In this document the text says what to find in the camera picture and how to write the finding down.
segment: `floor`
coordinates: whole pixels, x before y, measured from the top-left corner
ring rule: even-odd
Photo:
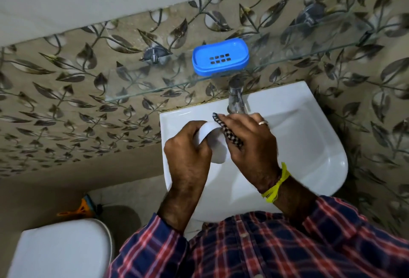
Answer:
[[[103,206],[101,221],[111,230],[116,249],[140,227],[146,225],[166,195],[164,176],[136,180],[89,192],[95,204]],[[193,238],[202,222],[191,220],[184,236]]]

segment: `yellow ribbon bracelet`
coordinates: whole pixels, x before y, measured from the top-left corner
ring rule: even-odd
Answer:
[[[287,180],[289,176],[291,176],[291,174],[287,170],[287,165],[285,163],[281,163],[281,168],[282,168],[282,171],[281,171],[280,180],[272,188],[270,188],[267,192],[261,194],[262,197],[265,197],[265,201],[267,203],[275,202],[279,194],[279,188],[281,184],[283,184],[283,182]]]

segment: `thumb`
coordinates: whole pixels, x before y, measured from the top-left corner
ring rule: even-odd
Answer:
[[[232,143],[228,138],[226,138],[226,143],[228,145],[230,156],[232,157],[232,160],[240,158],[242,155],[242,152],[240,151],[240,149],[234,143]]]
[[[203,157],[212,157],[212,150],[207,143],[207,138],[204,138],[203,141],[197,146],[197,150]]]

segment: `shirt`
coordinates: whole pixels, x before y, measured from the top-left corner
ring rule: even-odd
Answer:
[[[282,214],[256,211],[210,224],[189,242],[154,214],[122,246],[108,276],[408,278],[409,242],[326,196],[299,228]]]

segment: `sink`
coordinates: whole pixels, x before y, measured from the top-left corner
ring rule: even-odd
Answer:
[[[344,148],[304,81],[243,95],[243,99],[248,113],[258,112],[268,121],[277,138],[279,164],[285,162],[295,179],[318,195],[331,196],[342,186],[348,170]],[[188,121],[212,121],[213,112],[228,114],[227,107],[228,99],[223,99],[161,113],[162,150]],[[172,180],[166,156],[162,156],[169,190]],[[218,222],[256,210],[280,212],[266,203],[229,159],[211,164],[192,218]]]

